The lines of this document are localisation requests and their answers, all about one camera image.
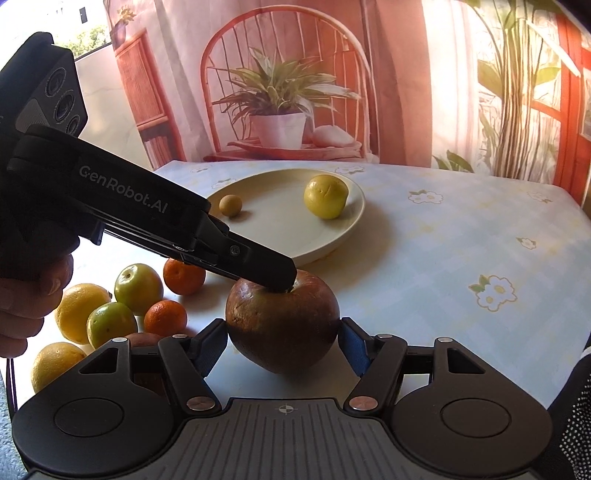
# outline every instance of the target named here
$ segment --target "yellow lemon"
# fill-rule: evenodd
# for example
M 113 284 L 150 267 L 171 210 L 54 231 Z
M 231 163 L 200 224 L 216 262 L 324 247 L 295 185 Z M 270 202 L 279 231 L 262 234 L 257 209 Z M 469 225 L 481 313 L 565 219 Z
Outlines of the yellow lemon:
M 33 391 L 39 393 L 62 373 L 84 360 L 86 354 L 76 345 L 67 342 L 51 343 L 35 358 L 31 369 Z
M 98 307 L 111 302 L 111 294 L 103 287 L 93 283 L 80 283 L 64 291 L 54 318 L 57 327 L 66 340 L 86 345 L 89 343 L 86 333 L 88 317 Z
M 306 208 L 324 220 L 337 218 L 345 208 L 349 189 L 343 180 L 333 175 L 317 175 L 304 190 Z

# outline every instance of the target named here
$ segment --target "white plate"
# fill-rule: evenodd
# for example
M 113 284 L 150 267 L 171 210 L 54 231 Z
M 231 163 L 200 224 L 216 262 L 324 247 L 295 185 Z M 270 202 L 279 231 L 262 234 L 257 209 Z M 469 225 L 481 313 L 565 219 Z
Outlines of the white plate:
M 349 188 L 343 213 L 334 220 L 318 218 L 304 204 L 306 184 L 321 174 L 334 175 Z M 232 219 L 219 211 L 220 200 L 230 194 L 242 199 L 242 211 Z M 354 181 L 310 168 L 259 173 L 218 190 L 208 200 L 212 204 L 209 213 L 232 232 L 291 257 L 296 267 L 323 258 L 341 245 L 365 210 L 365 195 Z

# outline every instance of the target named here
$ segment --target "metal pin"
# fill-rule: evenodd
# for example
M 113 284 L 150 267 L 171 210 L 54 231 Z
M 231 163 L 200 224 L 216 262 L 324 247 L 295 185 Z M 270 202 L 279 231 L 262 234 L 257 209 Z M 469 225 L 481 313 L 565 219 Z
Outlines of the metal pin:
M 369 411 L 377 408 L 378 401 L 373 397 L 353 397 L 349 400 L 349 406 L 354 410 Z
M 205 411 L 216 406 L 215 400 L 209 397 L 193 397 L 187 400 L 187 406 L 191 410 Z

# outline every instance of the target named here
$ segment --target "floral tablecloth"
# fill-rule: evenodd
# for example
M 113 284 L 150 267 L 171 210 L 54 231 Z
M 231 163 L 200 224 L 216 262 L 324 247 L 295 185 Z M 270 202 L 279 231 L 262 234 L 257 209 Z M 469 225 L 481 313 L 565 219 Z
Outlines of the floral tablecloth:
M 453 337 L 550 405 L 591 331 L 591 222 L 565 191 L 468 173 L 331 162 L 172 162 L 157 174 L 207 197 L 246 176 L 302 167 L 346 175 L 366 196 L 353 235 L 305 267 L 333 289 L 342 316 L 410 345 Z M 161 271 L 165 261 L 108 235 L 100 247 L 83 241 L 74 260 L 73 284 L 109 289 L 126 265 L 144 262 Z M 168 290 L 165 297 L 182 301 L 190 327 L 199 330 L 223 317 L 231 285 L 208 274 L 194 297 Z M 49 317 L 16 360 L 21 404 L 33 394 L 35 355 L 62 340 Z M 249 362 L 231 343 L 207 378 L 224 403 L 232 396 L 343 401 L 357 380 L 337 346 L 312 372 L 286 378 Z M 403 390 L 423 380 L 405 381 Z

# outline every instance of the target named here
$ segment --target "dotted fabric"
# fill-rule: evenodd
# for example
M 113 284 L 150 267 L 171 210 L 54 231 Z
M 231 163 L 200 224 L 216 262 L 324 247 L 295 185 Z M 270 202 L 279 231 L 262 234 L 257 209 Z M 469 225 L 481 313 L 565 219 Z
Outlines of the dotted fabric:
M 576 480 L 591 480 L 591 375 L 573 406 L 562 434 L 560 450 Z

